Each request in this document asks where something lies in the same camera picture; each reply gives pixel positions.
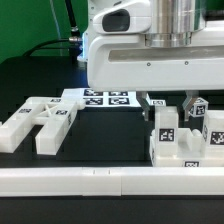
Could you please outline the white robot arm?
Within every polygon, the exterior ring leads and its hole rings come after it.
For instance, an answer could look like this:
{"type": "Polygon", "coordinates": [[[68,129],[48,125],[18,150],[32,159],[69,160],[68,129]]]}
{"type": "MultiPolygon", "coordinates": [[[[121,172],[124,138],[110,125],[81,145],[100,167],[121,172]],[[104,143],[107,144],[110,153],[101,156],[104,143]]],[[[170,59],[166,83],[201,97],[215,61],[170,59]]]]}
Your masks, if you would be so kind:
{"type": "Polygon", "coordinates": [[[224,19],[206,19],[205,0],[87,0],[83,35],[88,85],[134,91],[144,111],[150,91],[184,91],[188,111],[203,90],[224,89],[224,19]]]}

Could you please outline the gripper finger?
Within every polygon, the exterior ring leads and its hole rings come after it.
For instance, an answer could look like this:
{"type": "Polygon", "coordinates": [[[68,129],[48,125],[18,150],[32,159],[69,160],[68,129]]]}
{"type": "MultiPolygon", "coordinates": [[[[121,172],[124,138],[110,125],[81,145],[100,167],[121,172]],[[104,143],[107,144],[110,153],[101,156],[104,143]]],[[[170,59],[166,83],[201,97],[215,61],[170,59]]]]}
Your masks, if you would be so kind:
{"type": "Polygon", "coordinates": [[[189,110],[199,97],[199,91],[198,90],[186,90],[186,99],[184,100],[182,107],[184,109],[184,120],[189,120],[189,110]]]}
{"type": "Polygon", "coordinates": [[[143,109],[143,116],[144,120],[149,120],[149,111],[150,111],[150,104],[149,104],[149,96],[146,91],[137,91],[136,92],[136,99],[140,104],[141,108],[143,109]]]}

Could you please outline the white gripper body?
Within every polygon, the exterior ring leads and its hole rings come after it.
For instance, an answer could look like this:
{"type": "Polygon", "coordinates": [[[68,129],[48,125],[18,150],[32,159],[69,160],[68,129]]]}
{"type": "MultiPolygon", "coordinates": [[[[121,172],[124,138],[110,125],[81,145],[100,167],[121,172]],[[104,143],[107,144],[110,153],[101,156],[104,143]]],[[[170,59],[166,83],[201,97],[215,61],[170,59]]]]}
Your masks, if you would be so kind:
{"type": "Polygon", "coordinates": [[[142,35],[100,35],[89,48],[97,91],[224,89],[224,31],[200,31],[186,47],[151,48],[142,35]]]}

